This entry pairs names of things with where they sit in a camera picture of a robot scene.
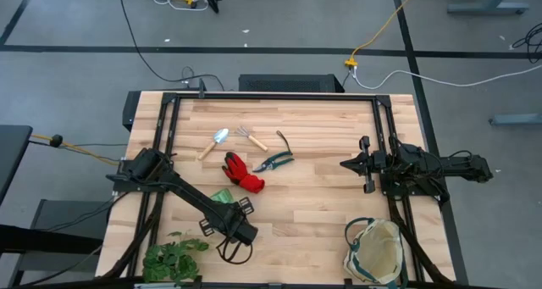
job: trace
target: red glove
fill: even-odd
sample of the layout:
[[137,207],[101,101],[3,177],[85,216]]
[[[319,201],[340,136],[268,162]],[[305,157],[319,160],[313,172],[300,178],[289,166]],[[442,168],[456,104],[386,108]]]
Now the red glove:
[[228,167],[222,166],[222,170],[230,178],[231,183],[254,193],[259,193],[263,189],[265,181],[258,179],[255,175],[248,175],[245,162],[237,154],[226,153],[224,160]]

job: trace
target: gray floor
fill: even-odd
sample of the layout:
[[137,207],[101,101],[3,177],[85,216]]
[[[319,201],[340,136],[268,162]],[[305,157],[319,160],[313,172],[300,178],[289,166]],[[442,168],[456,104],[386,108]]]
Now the gray floor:
[[[21,0],[0,0],[6,25]],[[450,16],[445,5],[472,0],[412,0],[406,6],[417,50],[506,52],[540,22],[539,0],[523,16]],[[152,0],[125,0],[142,46],[167,47],[355,47],[368,40],[395,9],[393,0],[228,0],[220,15],[174,11]],[[31,0],[10,45],[131,46],[119,0]],[[371,46],[403,49],[396,20]],[[190,65],[197,74],[218,75],[237,89],[239,74],[336,74],[341,55],[149,54],[169,77]],[[368,85],[392,70],[408,70],[403,57],[357,58]],[[527,60],[418,58],[423,75],[470,82],[527,69]],[[494,128],[495,113],[540,112],[542,70],[474,88],[424,82],[441,154],[469,149],[485,156],[495,178],[485,185],[449,180],[463,256],[471,284],[533,288],[542,265],[542,189],[537,176],[542,128]],[[215,81],[206,81],[218,89]],[[126,142],[120,124],[126,92],[178,87],[152,75],[133,53],[0,53],[0,123],[32,125],[36,133],[62,134],[68,142]],[[348,92],[369,92],[353,80]],[[376,92],[413,93],[412,79],[397,75]],[[122,147],[98,148],[120,157]],[[113,167],[74,153],[30,146],[6,201],[0,222],[28,226],[41,198],[106,200]],[[14,257],[0,260],[0,286]],[[72,274],[65,280],[89,275]]]

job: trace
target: green object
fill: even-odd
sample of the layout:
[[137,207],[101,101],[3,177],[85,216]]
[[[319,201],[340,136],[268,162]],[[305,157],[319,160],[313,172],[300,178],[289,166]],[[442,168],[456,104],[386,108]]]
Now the green object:
[[154,245],[147,249],[143,259],[145,282],[161,281],[169,277],[177,286],[182,286],[183,280],[196,279],[199,269],[188,252],[203,252],[209,248],[209,244],[199,239],[182,240],[181,235],[178,231],[169,233],[169,236],[177,236],[179,242]]
[[226,203],[226,204],[235,202],[234,197],[231,196],[231,192],[227,188],[212,195],[211,199],[214,201],[218,201],[220,203]]

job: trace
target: black metal frame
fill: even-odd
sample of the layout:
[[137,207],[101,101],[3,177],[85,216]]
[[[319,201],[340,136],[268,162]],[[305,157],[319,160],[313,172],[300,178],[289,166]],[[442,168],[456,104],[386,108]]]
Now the black metal frame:
[[[171,123],[169,125],[169,132],[168,132],[168,139],[166,141],[166,148],[165,152],[168,155],[172,154],[173,149],[173,142],[174,142],[174,134],[176,130],[177,125],[177,119],[179,116],[179,109],[180,109],[180,103],[182,99],[198,99],[198,98],[207,98],[207,99],[279,99],[279,100],[325,100],[325,101],[359,101],[359,102],[367,102],[371,103],[372,109],[373,109],[373,117],[374,117],[374,124],[375,124],[375,130],[377,134],[377,143],[380,150],[386,151],[385,141],[384,141],[384,127],[382,124],[382,119],[380,116],[380,107],[384,108],[386,121],[388,123],[388,130],[390,133],[390,136],[397,137],[397,133],[395,130],[395,121],[393,117],[393,112],[391,109],[391,100],[389,95],[352,95],[352,94],[312,94],[312,93],[273,93],[273,92],[267,92],[267,93],[250,93],[250,92],[165,92],[162,97],[162,102],[160,105],[160,111],[158,114],[158,121],[157,121],[157,129],[154,136],[154,141],[152,144],[152,147],[155,149],[159,148],[160,145],[160,139],[163,132],[163,123],[166,118],[166,111],[168,108],[168,105],[170,103],[173,104],[173,111],[172,111],[172,117],[171,117]],[[385,177],[380,176],[380,184],[385,185],[387,184],[387,180]],[[119,191],[121,190],[121,186],[116,186],[115,190]],[[138,214],[138,222],[136,224],[135,229],[135,235],[137,235],[143,226],[143,223],[147,217],[147,210],[148,210],[148,204],[149,204],[149,198],[150,198],[150,192],[143,192],[143,198],[141,199],[141,206],[140,211]],[[388,198],[388,205],[391,210],[393,207],[395,207],[395,200],[391,197]],[[158,211],[161,211],[162,204],[163,204],[163,192],[159,192],[157,194],[155,205],[158,206]],[[405,196],[402,198],[402,206],[403,211],[405,215],[405,223],[408,228],[408,230],[412,233],[413,236],[416,236],[416,229],[412,217],[412,207],[410,204],[410,200],[408,196]],[[158,234],[158,227],[159,227],[159,218],[158,221],[153,225],[153,228],[151,230],[150,239],[149,239],[149,246],[156,243],[157,234]],[[132,260],[129,264],[128,274],[127,276],[131,277],[135,275],[135,269],[136,269],[136,263],[137,263],[137,257],[138,253],[135,253]],[[416,258],[415,254],[412,254],[412,261],[414,263],[414,271],[416,275],[417,281],[424,281],[424,274],[423,274],[423,268],[420,264],[419,260]],[[403,281],[407,280],[407,271],[403,270],[404,273],[401,276],[401,279]],[[345,280],[345,285],[330,285],[330,286],[320,286],[316,285],[317,287],[359,287],[359,288],[365,288],[368,286],[352,286],[348,285],[349,280]],[[230,284],[231,286],[239,287],[240,284]],[[257,284],[251,284],[246,283],[244,286],[256,286]],[[227,287],[228,284],[220,284],[220,286]]]

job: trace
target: wooden table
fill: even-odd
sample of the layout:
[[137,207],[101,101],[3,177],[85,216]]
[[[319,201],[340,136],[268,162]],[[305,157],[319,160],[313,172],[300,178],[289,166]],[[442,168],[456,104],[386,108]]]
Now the wooden table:
[[[151,147],[162,92],[142,92],[130,134],[126,158],[132,159],[143,147]],[[403,142],[423,145],[416,108],[411,95],[391,95],[395,127]],[[165,127],[169,127],[169,108]],[[244,125],[269,147],[267,153],[254,146],[235,129]],[[197,155],[220,128],[230,136],[203,160]],[[264,190],[251,194],[234,186],[221,166],[228,151],[237,153],[251,170],[267,157],[286,149],[276,135],[280,130],[288,139],[296,161],[259,177]],[[380,191],[363,193],[363,177],[339,166],[356,157],[358,141],[368,135],[376,143],[370,103],[355,101],[307,100],[193,100],[182,99],[174,138],[174,168],[181,177],[208,196],[229,188],[236,200],[248,196],[256,211],[248,216],[259,232],[254,254],[241,266],[226,264],[213,248],[223,237],[202,236],[198,221],[202,213],[172,193],[164,199],[158,243],[172,240],[172,231],[210,243],[205,253],[195,255],[205,282],[342,284],[350,276],[342,263],[347,245],[345,224],[356,217],[389,218],[386,198]],[[167,133],[163,133],[161,148]],[[118,202],[105,236],[97,275],[108,271],[130,243],[136,227],[141,194],[132,192]],[[443,221],[437,202],[431,197],[411,197],[418,240],[442,273],[455,279]],[[354,236],[362,227],[351,230]],[[147,246],[141,244],[137,274]],[[246,250],[237,259],[246,256]],[[412,257],[406,252],[411,279]]]

